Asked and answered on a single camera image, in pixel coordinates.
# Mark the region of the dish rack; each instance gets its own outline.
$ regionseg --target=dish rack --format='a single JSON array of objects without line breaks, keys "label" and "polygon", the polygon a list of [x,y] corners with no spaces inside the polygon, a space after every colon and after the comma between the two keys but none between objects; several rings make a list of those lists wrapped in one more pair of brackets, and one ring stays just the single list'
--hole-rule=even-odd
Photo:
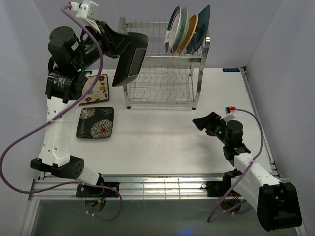
[{"label": "dish rack", "polygon": [[[146,34],[149,44],[137,79],[124,86],[125,102],[132,105],[171,105],[191,107],[196,110],[201,92],[201,83],[207,60],[210,38],[206,37],[194,54],[170,54],[164,52],[164,39],[168,22],[126,22],[120,18],[118,32]],[[199,67],[197,89],[194,94],[193,70]]]}]

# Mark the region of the brown floral plate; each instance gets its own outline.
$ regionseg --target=brown floral plate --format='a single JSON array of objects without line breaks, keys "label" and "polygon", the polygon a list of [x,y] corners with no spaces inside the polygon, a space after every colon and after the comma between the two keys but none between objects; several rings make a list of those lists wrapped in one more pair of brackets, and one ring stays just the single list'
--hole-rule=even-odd
[{"label": "brown floral plate", "polygon": [[[89,87],[93,84],[96,78],[96,76],[88,76],[88,73],[86,73],[86,76],[88,80],[86,81],[82,89],[82,94],[84,94],[89,89]],[[98,82],[94,86],[94,88],[80,102],[80,105],[92,102],[103,102],[107,101],[108,99],[109,99],[108,77],[107,75],[103,74],[98,79]]]},{"label": "brown floral plate", "polygon": [[77,137],[83,139],[104,139],[112,135],[114,108],[86,107],[81,110]]}]

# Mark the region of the tan plate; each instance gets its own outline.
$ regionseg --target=tan plate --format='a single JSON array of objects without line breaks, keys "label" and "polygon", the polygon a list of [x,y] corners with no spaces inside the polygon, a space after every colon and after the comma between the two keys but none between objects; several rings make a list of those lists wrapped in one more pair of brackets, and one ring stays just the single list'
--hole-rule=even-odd
[{"label": "tan plate", "polygon": [[198,15],[194,14],[189,20],[189,28],[188,28],[186,38],[184,42],[182,43],[182,45],[177,50],[177,53],[181,53],[187,47],[187,45],[191,41],[193,34],[195,33],[197,23],[198,23]]}]

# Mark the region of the white plate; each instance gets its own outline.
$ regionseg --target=white plate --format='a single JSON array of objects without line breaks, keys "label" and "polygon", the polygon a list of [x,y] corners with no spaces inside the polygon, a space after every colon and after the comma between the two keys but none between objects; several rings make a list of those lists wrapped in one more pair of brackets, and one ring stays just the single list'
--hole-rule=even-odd
[{"label": "white plate", "polygon": [[176,40],[178,39],[182,24],[181,18],[181,7],[177,6],[173,11],[172,17],[167,26],[164,42],[165,53],[169,52],[173,48]]},{"label": "white plate", "polygon": [[183,44],[186,38],[187,32],[188,32],[188,28],[189,28],[188,8],[184,6],[181,9],[181,30],[179,32],[179,36],[173,48],[171,49],[171,53],[175,53],[179,49],[179,47]]}]

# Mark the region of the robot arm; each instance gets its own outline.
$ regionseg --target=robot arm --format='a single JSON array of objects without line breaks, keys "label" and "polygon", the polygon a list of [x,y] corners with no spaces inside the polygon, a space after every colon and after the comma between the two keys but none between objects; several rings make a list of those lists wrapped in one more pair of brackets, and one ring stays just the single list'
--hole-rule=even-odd
[{"label": "robot arm", "polygon": [[[236,168],[223,176],[221,188],[226,192],[246,171],[253,161],[251,151],[242,143],[243,125],[236,120],[233,111],[226,108],[227,115],[221,117],[212,112],[204,118],[194,119],[197,128],[216,136],[223,143],[225,158]],[[257,212],[260,224],[266,231],[298,227],[302,217],[294,185],[283,183],[254,162],[244,177],[233,188]]]},{"label": "robot arm", "polygon": [[[82,4],[70,4],[71,10],[78,11],[76,17],[98,41],[103,54],[114,59],[120,58],[113,87],[136,79],[147,50],[148,37],[134,32],[117,33],[105,22],[95,20],[98,5],[90,0],[85,0]],[[82,31],[79,40],[72,28],[67,26],[58,27],[50,34],[48,50],[52,57],[48,63],[46,95],[47,120],[52,124],[45,129],[42,150],[39,157],[31,161],[31,168],[96,185],[102,182],[101,175],[85,166],[82,158],[71,156],[69,152],[76,109],[70,110],[58,120],[52,120],[81,96],[87,80],[84,70],[99,59],[95,44],[89,37],[83,39],[84,34]]]}]

